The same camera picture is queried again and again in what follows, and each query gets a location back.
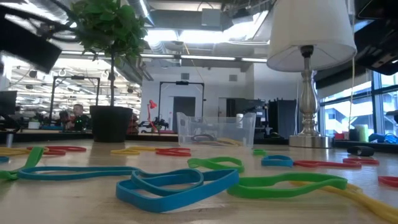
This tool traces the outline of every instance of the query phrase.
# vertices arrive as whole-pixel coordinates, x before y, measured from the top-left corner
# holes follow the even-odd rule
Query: plastic bin
[[[235,118],[189,117],[177,113],[178,143],[181,146],[241,147],[251,149],[256,114]]]

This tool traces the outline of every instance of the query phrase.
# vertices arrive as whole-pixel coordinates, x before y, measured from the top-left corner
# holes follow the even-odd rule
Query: doorway
[[[175,96],[173,105],[173,131],[178,133],[177,113],[181,112],[187,116],[195,116],[195,97]]]

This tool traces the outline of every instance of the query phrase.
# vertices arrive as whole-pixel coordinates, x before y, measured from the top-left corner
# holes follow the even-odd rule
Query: red rubber band
[[[345,158],[343,162],[353,161],[360,164],[368,164],[368,165],[379,165],[379,161],[375,159],[359,159],[359,158]]]
[[[45,146],[50,150],[62,150],[67,152],[85,152],[87,149],[85,147],[78,146]]]
[[[188,148],[168,148],[168,149],[156,149],[155,153],[164,156],[191,156],[190,151],[191,149]]]
[[[65,152],[63,150],[50,149],[50,148],[49,148],[48,152],[43,152],[43,155],[50,155],[50,156],[64,156],[66,154],[67,154],[67,152]]]
[[[294,161],[295,166],[302,167],[344,167],[344,168],[361,168],[362,165],[355,161],[340,162],[325,162],[325,161]]]
[[[379,183],[386,184],[391,187],[398,187],[398,177],[379,176]]]

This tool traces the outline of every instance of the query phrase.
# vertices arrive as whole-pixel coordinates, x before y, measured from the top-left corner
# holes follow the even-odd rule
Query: potted plant
[[[91,106],[90,114],[93,122],[93,135],[96,142],[123,142],[132,109],[114,106],[114,66],[124,57],[137,57],[143,50],[143,38],[147,32],[144,19],[136,18],[134,9],[121,5],[121,0],[81,0],[71,5],[78,30],[102,34],[108,41],[82,35],[77,37],[84,46],[84,52],[92,52],[98,58],[99,52],[111,57],[111,72],[108,80],[111,82],[111,105]]]

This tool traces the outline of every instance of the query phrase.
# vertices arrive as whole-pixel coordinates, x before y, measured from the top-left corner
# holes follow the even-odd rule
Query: black plant pot
[[[91,106],[95,142],[124,142],[132,109],[120,106]]]

